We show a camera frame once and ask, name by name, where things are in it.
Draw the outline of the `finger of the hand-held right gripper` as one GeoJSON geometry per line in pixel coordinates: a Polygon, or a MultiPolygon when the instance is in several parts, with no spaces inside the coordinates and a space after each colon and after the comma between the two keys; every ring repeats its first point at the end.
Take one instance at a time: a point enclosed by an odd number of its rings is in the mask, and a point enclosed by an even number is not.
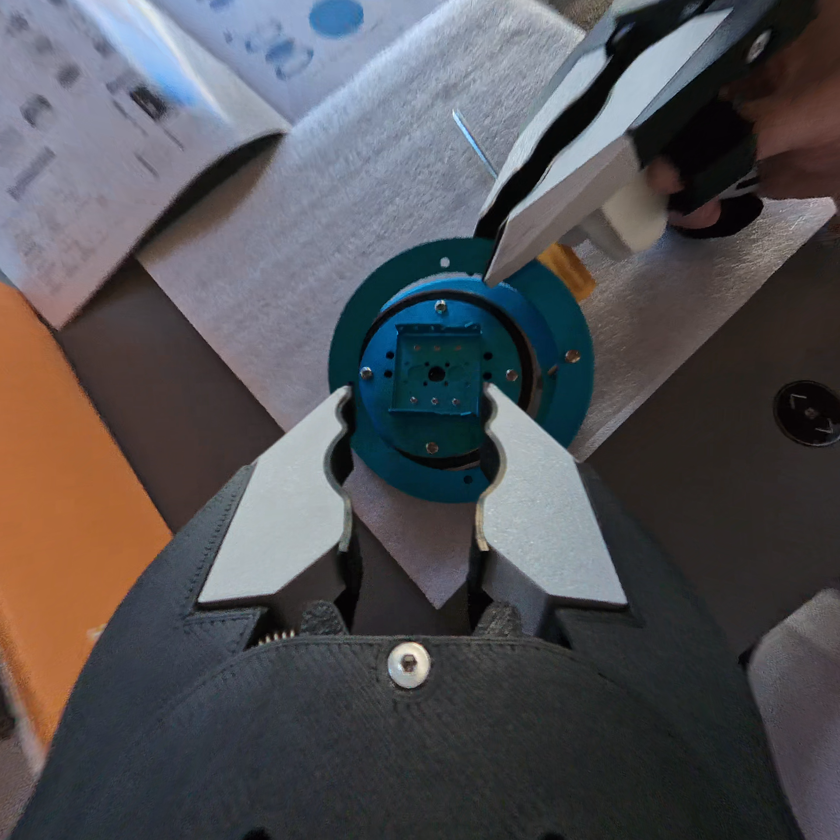
{"type": "MultiPolygon", "coordinates": [[[[571,56],[603,45],[609,27],[602,19],[571,56]]],[[[665,230],[665,196],[650,190],[629,130],[664,86],[654,79],[650,61],[632,58],[591,125],[557,156],[493,238],[485,272],[489,287],[557,242],[589,238],[610,257],[623,259],[658,240],[665,230]]]]}
{"type": "Polygon", "coordinates": [[[591,125],[631,63],[631,29],[622,29],[603,45],[569,57],[534,102],[502,165],[500,181],[479,213],[475,236],[501,236],[514,208],[536,189],[557,156],[591,125]]]}

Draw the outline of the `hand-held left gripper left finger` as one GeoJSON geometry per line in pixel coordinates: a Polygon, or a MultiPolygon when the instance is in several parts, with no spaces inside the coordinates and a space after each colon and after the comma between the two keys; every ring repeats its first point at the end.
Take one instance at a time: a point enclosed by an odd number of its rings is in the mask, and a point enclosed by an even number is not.
{"type": "Polygon", "coordinates": [[[358,540],[344,488],[355,403],[343,385],[257,458],[197,598],[203,607],[358,601],[358,540]]]}

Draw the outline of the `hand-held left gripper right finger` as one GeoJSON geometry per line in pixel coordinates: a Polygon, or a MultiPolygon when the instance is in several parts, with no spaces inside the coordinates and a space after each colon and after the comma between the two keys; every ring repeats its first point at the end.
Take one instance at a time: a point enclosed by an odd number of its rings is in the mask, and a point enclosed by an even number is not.
{"type": "Polygon", "coordinates": [[[574,457],[497,385],[485,385],[483,403],[489,484],[476,503],[471,589],[519,614],[626,609],[574,457]]]}

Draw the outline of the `blue round metal base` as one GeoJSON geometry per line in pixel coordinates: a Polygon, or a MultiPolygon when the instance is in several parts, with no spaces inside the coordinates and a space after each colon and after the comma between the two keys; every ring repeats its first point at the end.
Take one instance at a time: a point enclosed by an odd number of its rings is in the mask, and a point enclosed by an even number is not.
{"type": "Polygon", "coordinates": [[[570,290],[537,260],[494,287],[494,243],[448,238],[379,266],[345,304],[329,385],[353,387],[353,452],[408,496],[474,502],[488,487],[481,399],[497,385],[569,447],[592,399],[594,350],[570,290]],[[582,353],[565,364],[568,350],[582,353]]]}

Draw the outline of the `yellow-handled screwdriver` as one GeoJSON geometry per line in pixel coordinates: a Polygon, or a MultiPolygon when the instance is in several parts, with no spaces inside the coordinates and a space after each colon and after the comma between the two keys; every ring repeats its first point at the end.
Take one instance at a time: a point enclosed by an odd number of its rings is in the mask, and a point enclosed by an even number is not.
{"type": "MultiPolygon", "coordinates": [[[[490,178],[496,180],[497,170],[495,166],[480,147],[463,115],[456,109],[453,109],[451,114],[458,131],[462,134],[470,149],[489,173],[490,178]]],[[[557,243],[551,244],[538,255],[536,260],[563,282],[577,302],[583,301],[593,293],[595,279],[572,247],[557,243]]]]}

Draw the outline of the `grey desk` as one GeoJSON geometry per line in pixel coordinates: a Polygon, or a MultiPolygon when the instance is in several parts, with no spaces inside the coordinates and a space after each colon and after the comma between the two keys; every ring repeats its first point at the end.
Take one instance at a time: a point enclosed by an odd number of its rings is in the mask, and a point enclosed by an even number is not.
{"type": "Polygon", "coordinates": [[[470,588],[419,634],[381,549],[354,627],[200,609],[241,469],[119,606],[12,838],[805,838],[748,676],[838,588],[838,443],[774,420],[799,380],[838,393],[838,216],[580,468],[627,608],[533,629],[470,588]]]}

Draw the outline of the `black round desk grommet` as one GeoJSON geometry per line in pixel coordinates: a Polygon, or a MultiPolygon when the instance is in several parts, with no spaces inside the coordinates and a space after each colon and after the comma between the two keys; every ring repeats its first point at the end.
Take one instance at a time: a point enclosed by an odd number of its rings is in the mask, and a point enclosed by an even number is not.
{"type": "Polygon", "coordinates": [[[825,384],[799,380],[783,385],[773,398],[773,417],[781,432],[799,445],[838,443],[839,395],[825,384]]]}

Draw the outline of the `person's right hand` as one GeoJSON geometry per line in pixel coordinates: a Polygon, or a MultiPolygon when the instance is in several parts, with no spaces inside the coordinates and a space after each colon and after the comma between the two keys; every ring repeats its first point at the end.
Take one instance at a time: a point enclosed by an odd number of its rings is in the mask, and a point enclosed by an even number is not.
{"type": "Polygon", "coordinates": [[[838,2],[819,2],[799,38],[719,98],[752,124],[761,197],[838,205],[838,2]]]}

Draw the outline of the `white foam sheet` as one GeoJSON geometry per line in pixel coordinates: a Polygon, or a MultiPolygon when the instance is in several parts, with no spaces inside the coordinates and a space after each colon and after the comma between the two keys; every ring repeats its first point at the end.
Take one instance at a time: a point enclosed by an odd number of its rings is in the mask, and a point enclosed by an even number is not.
{"type": "MultiPolygon", "coordinates": [[[[447,2],[140,253],[141,264],[284,430],[327,396],[340,312],[387,259],[472,232],[496,163],[584,30],[542,2],[447,2]]],[[[595,389],[570,451],[592,455],[833,214],[770,202],[730,239],[668,233],[613,262],[580,255],[595,389]]]]}

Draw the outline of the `orange kit box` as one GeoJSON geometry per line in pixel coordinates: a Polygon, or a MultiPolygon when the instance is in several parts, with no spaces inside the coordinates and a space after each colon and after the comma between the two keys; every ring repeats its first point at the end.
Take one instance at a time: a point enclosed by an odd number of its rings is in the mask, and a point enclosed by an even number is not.
{"type": "Polygon", "coordinates": [[[170,538],[51,331],[3,283],[2,686],[35,774],[99,636],[170,538]]]}

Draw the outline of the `person's white hoodie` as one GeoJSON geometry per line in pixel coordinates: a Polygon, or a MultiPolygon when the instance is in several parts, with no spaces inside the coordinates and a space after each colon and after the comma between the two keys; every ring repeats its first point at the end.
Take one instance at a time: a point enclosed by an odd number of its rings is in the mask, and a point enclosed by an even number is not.
{"type": "Polygon", "coordinates": [[[839,592],[828,587],[752,652],[749,683],[805,838],[839,838],[839,592]]]}

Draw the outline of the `open instruction booklet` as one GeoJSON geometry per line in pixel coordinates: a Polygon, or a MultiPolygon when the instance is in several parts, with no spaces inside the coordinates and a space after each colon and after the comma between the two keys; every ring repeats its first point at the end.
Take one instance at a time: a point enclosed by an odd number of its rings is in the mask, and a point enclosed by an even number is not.
{"type": "Polygon", "coordinates": [[[62,328],[206,172],[439,5],[2,1],[2,275],[62,328]]]}

